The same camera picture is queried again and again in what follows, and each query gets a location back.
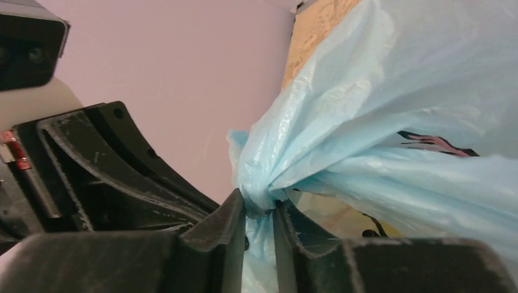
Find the plastic bag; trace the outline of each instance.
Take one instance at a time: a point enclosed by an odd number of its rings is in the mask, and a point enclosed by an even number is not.
[[[250,245],[244,252],[241,293],[278,292],[272,217],[247,219],[246,236]]]
[[[304,192],[297,201],[299,211],[340,239],[359,237],[403,237],[390,225],[363,214],[339,198]]]
[[[517,17],[515,0],[363,0],[231,133],[249,215],[297,188],[518,261]]]

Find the pink wall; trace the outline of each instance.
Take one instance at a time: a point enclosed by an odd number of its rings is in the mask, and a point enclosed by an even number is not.
[[[39,2],[72,24],[58,77],[85,105],[123,101],[156,152],[222,202],[225,136],[277,96],[293,14],[262,0]]]

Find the black camera housing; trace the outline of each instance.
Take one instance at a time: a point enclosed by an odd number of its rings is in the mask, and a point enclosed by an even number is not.
[[[0,92],[47,84],[70,26],[27,1],[0,0]]]

